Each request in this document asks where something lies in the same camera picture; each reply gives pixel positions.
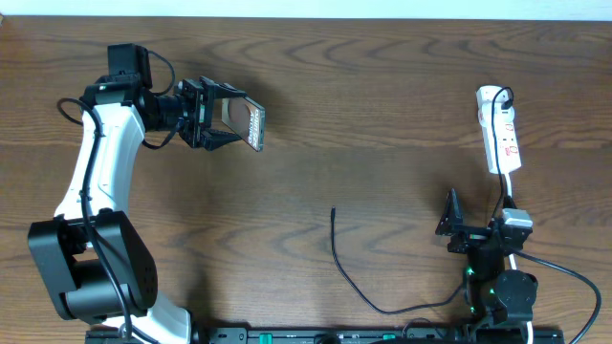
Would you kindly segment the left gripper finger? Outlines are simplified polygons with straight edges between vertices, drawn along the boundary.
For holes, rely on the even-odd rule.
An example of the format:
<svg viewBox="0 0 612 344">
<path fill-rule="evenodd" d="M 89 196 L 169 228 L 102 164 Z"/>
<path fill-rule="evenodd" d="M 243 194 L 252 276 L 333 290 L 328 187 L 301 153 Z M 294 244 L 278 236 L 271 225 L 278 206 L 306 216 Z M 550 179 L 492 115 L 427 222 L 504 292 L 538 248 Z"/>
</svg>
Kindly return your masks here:
<svg viewBox="0 0 612 344">
<path fill-rule="evenodd" d="M 228 83 L 215 83 L 213 86 L 213 98 L 224 99 L 224 98 L 237 98 L 246 97 L 245 91 L 234 88 Z"/>
<path fill-rule="evenodd" d="M 226 144 L 239 141 L 241 138 L 235 134 L 230 132 L 224 132 L 216 129 L 208 128 L 206 130 L 206 150 L 213 151 L 217 148 L 220 148 Z"/>
</svg>

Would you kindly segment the Galaxy S25 Ultra smartphone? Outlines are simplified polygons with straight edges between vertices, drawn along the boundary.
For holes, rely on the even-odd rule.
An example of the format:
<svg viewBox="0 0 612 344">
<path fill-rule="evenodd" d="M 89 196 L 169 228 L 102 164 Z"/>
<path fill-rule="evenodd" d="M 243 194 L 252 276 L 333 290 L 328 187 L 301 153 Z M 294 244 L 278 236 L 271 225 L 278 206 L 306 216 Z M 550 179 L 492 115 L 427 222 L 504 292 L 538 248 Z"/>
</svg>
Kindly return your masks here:
<svg viewBox="0 0 612 344">
<path fill-rule="evenodd" d="M 256 152 L 264 149 L 265 120 L 265 108 L 251 98 L 223 99 L 223 123 Z"/>
</svg>

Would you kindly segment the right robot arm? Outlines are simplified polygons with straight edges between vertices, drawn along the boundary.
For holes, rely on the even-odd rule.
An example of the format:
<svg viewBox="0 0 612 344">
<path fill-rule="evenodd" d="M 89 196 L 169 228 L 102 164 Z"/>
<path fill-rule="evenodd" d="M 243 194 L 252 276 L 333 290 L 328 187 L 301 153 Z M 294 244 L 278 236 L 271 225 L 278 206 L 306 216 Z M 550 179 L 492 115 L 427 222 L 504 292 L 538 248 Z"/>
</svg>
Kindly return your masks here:
<svg viewBox="0 0 612 344">
<path fill-rule="evenodd" d="M 469 226 L 456 192 L 448 192 L 435 234 L 448 236 L 448 251 L 465 254 L 466 298 L 474 320 L 466 327 L 471 342 L 493 341 L 504 331 L 508 343 L 533 343 L 537 279 L 517 268 L 514 256 L 533 232 L 527 211 L 503 198 L 501 215 L 486 226 Z"/>
</svg>

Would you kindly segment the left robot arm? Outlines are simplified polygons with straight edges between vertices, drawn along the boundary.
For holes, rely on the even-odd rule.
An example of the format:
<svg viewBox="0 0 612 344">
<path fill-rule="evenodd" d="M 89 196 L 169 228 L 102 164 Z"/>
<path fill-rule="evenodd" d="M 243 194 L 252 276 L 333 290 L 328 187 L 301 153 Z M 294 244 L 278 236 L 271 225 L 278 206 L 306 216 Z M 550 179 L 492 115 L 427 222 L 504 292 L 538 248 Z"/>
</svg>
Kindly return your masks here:
<svg viewBox="0 0 612 344">
<path fill-rule="evenodd" d="M 236 141 L 212 128 L 216 100 L 245 93 L 209 78 L 153 88 L 153 52 L 107 49 L 108 72 L 75 99 L 82 143 L 69 188 L 51 220 L 33 223 L 28 245 L 56 313 L 90 326 L 89 343 L 203 343 L 191 313 L 158 288 L 155 261 L 128 218 L 138 151 L 149 131 L 214 150 Z"/>
</svg>

